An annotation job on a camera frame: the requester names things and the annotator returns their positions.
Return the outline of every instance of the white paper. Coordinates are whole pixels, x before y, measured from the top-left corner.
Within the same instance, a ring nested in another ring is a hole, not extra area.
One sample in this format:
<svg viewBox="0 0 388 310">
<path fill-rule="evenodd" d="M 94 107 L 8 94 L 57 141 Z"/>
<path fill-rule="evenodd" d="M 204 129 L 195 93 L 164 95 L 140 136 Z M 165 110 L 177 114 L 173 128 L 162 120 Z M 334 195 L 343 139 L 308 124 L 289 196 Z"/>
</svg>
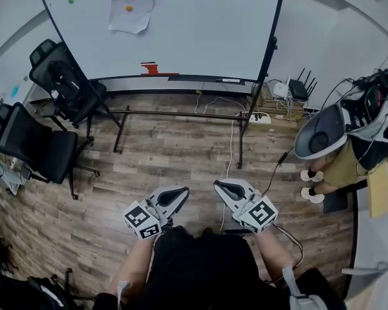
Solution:
<svg viewBox="0 0 388 310">
<path fill-rule="evenodd" d="M 108 29 L 139 34 L 148 27 L 153 9 L 154 0 L 111 0 Z"/>
</svg>

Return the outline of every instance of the sneaker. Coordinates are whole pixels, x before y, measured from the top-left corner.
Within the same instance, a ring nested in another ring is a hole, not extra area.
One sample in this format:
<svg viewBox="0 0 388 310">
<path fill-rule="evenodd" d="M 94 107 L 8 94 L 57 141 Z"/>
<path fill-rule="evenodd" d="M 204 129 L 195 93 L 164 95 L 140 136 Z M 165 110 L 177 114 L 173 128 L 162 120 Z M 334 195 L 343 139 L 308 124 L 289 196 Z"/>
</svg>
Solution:
<svg viewBox="0 0 388 310">
<path fill-rule="evenodd" d="M 300 172 L 300 179 L 303 181 L 313 181 L 314 183 L 319 183 L 323 180 L 323 172 L 317 171 L 314 177 L 309 177 L 308 175 L 309 170 L 303 170 Z"/>
<path fill-rule="evenodd" d="M 316 195 L 312 196 L 309 194 L 309 189 L 310 189 L 309 187 L 303 187 L 301 189 L 300 195 L 302 196 L 302 198 L 304 198 L 305 200 L 309 200 L 310 202 L 315 203 L 315 204 L 322 203 L 323 200 L 325 199 L 325 195 L 316 194 Z"/>
</svg>

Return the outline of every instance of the whiteboard stand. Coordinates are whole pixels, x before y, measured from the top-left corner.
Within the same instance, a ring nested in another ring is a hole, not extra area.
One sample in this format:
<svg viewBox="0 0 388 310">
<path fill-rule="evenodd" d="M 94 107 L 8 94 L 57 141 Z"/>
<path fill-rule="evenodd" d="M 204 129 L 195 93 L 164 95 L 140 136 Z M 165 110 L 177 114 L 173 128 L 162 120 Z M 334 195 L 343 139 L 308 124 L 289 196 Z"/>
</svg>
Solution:
<svg viewBox="0 0 388 310">
<path fill-rule="evenodd" d="M 198 1 L 212 1 L 216 3 L 212 7 L 216 8 L 198 4 Z M 151 18 L 144 38 L 127 36 L 124 39 L 122 36 L 112 36 L 106 30 L 110 0 L 75 0 L 72 5 L 68 5 L 67 0 L 42 0 L 56 32 L 87 79 L 180 74 L 202 79 L 210 77 L 215 82 L 226 78 L 254 82 L 252 104 L 245 116 L 141 111 L 131 110 L 129 106 L 125 110 L 111 110 L 112 114 L 122 115 L 120 123 L 113 118 L 119 128 L 113 150 L 115 153 L 122 153 L 118 144 L 129 115 L 227 119 L 239 122 L 237 168 L 242 168 L 243 136 L 277 49 L 274 34 L 283 0 L 243 0 L 239 4 L 227 4 L 227 1 L 238 0 L 156 0 L 156 17 Z M 197 17 L 188 17 L 192 13 Z M 216 19 L 222 21 L 222 17 L 228 21 L 220 22 L 220 28 L 216 30 Z M 207 28 L 214 28 L 215 31 L 204 31 Z M 205 33 L 211 36 L 208 40 L 204 40 Z M 161 68 L 164 69 L 161 74 L 140 73 L 138 67 L 156 63 L 157 60 L 160 60 Z M 108 112 L 108 107 L 100 97 L 99 100 Z"/>
</svg>

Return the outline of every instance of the chair seat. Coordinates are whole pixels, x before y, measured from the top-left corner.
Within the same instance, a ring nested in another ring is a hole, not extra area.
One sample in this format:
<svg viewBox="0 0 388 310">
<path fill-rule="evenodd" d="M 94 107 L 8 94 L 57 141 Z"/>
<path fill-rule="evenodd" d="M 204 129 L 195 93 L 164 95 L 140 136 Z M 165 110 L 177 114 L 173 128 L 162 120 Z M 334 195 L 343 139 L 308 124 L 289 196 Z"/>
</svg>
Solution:
<svg viewBox="0 0 388 310">
<path fill-rule="evenodd" d="M 103 100 L 106 93 L 106 86 L 97 81 L 93 81 L 92 85 Z M 69 112 L 69 113 L 66 113 L 66 115 L 73 123 L 79 123 L 80 121 L 85 119 L 89 114 L 92 114 L 99 107 L 99 105 L 100 105 L 100 102 L 98 98 L 93 93 L 90 93 L 81 102 L 81 107 L 78 112 L 75 112 L 75 113 Z"/>
<path fill-rule="evenodd" d="M 54 183 L 62 183 L 73 168 L 78 135 L 69 131 L 53 131 L 38 172 Z"/>
</svg>

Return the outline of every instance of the person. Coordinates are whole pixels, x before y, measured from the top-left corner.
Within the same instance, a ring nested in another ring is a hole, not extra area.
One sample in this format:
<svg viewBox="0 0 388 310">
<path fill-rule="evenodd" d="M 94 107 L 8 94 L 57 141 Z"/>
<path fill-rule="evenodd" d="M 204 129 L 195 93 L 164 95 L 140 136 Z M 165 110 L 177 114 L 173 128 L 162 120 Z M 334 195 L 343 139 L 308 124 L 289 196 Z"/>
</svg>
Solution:
<svg viewBox="0 0 388 310">
<path fill-rule="evenodd" d="M 270 229 L 255 234 L 254 241 L 268 274 L 277 279 L 283 267 L 296 260 Z M 118 295 L 120 282 L 128 283 Z M 317 269 L 303 273 L 296 282 L 302 293 L 321 297 L 328 309 L 346 309 Z M 240 236 L 214 234 L 207 228 L 194 238 L 178 226 L 156 243 L 155 237 L 138 240 L 106 292 L 96 297 L 93 310 L 118 309 L 118 297 L 123 310 L 290 309 L 289 296 L 287 288 L 259 279 L 252 251 Z"/>
<path fill-rule="evenodd" d="M 383 135 L 388 139 L 388 127 Z M 301 171 L 303 181 L 316 183 L 312 187 L 303 187 L 301 196 L 312 203 L 321 203 L 325 194 L 358 183 L 373 173 L 385 159 L 388 162 L 388 143 L 349 136 L 340 149 L 314 160 L 309 170 Z"/>
</svg>

